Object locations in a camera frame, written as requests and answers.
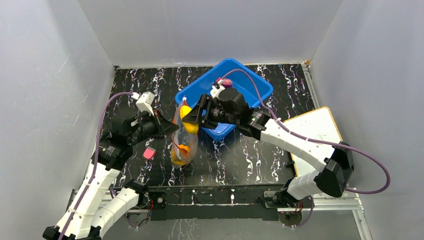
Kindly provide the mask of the orange bell pepper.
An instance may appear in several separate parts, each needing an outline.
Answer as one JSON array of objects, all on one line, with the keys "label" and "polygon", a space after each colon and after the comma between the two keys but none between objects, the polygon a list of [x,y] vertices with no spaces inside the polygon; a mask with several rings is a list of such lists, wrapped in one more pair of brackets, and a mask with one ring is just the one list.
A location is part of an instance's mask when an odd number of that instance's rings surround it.
[{"label": "orange bell pepper", "polygon": [[171,148],[171,163],[175,168],[187,165],[191,159],[189,158],[190,147],[184,144],[172,145]]}]

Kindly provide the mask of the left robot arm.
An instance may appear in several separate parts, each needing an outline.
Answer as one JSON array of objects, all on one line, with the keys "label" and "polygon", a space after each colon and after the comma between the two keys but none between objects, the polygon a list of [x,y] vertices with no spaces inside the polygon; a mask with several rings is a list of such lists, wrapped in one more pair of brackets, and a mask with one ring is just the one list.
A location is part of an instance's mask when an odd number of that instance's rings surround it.
[{"label": "left robot arm", "polygon": [[110,185],[133,155],[133,147],[150,138],[173,134],[179,126],[165,119],[158,110],[137,113],[122,109],[111,118],[111,127],[99,141],[97,152],[80,189],[64,216],[54,226],[48,226],[42,237],[46,240],[100,240],[108,229],[133,207],[144,208],[149,203],[148,187],[135,180],[127,183],[123,192],[104,207],[100,204],[110,191]]}]

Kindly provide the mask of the yellow mango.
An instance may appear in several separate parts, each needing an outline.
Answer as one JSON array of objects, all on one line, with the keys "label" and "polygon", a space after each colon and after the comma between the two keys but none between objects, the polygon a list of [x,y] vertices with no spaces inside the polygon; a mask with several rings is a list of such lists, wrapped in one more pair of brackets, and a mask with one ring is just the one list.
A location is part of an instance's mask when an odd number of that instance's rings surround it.
[{"label": "yellow mango", "polygon": [[199,131],[199,125],[197,123],[193,123],[192,121],[185,120],[185,117],[192,110],[188,105],[182,105],[179,108],[179,118],[182,122],[182,126],[188,134],[196,135]]}]

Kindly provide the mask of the clear zip top bag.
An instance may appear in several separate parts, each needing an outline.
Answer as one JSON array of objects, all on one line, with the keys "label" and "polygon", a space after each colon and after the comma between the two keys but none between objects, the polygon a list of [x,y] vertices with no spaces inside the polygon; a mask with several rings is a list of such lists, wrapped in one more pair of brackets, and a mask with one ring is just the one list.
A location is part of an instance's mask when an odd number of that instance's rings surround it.
[{"label": "clear zip top bag", "polygon": [[182,125],[182,122],[180,120],[180,114],[179,114],[179,110],[180,110],[180,107],[182,105],[189,106],[188,103],[187,103],[186,96],[184,96],[182,98],[182,102],[178,105],[178,107],[177,107],[177,109],[175,111],[173,120],[172,120],[172,122],[174,124],[177,124],[179,126],[179,130],[177,130],[176,132],[174,132],[174,133],[171,134],[172,146],[173,146],[173,144],[175,144],[177,146],[178,145],[189,146],[190,152],[189,152],[188,156],[189,156],[189,158],[192,161],[195,158],[196,153],[197,153],[197,149],[198,149],[198,133],[197,134],[189,134],[189,133],[187,133],[185,131],[185,129],[184,129],[183,125]]}]

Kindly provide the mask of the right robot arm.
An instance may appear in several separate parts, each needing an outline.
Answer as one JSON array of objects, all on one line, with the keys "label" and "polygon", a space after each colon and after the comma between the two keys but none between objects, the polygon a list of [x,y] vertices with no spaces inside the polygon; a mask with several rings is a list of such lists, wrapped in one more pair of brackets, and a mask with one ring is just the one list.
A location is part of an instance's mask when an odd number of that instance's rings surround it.
[{"label": "right robot arm", "polygon": [[249,107],[233,87],[224,89],[217,97],[202,94],[182,121],[207,129],[215,129],[219,123],[235,125],[243,135],[280,147],[309,163],[314,171],[293,178],[284,187],[281,199],[288,207],[318,193],[340,198],[354,171],[348,144],[299,138],[266,110]]}]

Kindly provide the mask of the blue plastic bin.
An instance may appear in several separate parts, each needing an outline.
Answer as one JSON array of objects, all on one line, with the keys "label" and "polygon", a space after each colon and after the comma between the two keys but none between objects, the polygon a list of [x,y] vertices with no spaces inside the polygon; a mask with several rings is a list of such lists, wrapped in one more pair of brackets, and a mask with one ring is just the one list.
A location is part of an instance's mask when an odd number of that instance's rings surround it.
[{"label": "blue plastic bin", "polygon": [[267,129],[266,123],[271,118],[270,114],[260,109],[260,105],[263,100],[271,95],[274,89],[269,82],[233,58],[223,60],[179,91],[175,96],[176,102],[180,104],[183,97],[186,96],[187,104],[193,109],[202,94],[210,95],[213,83],[219,78],[232,80],[232,88],[243,94],[250,108],[250,113],[247,115],[247,125],[242,128],[233,124],[218,123],[215,129],[200,128],[204,129],[215,141],[224,139],[233,129],[238,129],[240,133],[247,137],[260,140],[262,132]]}]

